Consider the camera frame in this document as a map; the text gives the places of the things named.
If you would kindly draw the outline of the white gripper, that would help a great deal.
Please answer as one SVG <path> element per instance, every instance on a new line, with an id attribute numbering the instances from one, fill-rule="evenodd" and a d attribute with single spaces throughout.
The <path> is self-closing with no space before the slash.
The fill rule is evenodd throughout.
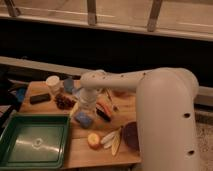
<path id="1" fill-rule="evenodd" d="M 82 88 L 79 95 L 80 107 L 90 113 L 94 113 L 96 109 L 97 96 L 98 92 L 95 89 Z"/>

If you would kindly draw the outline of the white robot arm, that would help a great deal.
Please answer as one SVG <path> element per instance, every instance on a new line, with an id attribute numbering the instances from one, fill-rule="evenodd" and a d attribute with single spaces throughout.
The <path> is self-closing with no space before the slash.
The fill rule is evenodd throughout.
<path id="1" fill-rule="evenodd" d="M 143 171 L 201 171 L 194 99 L 199 84 L 184 68 L 122 74 L 102 70 L 81 76 L 80 103 L 92 107 L 99 89 L 136 93 L 136 122 Z"/>

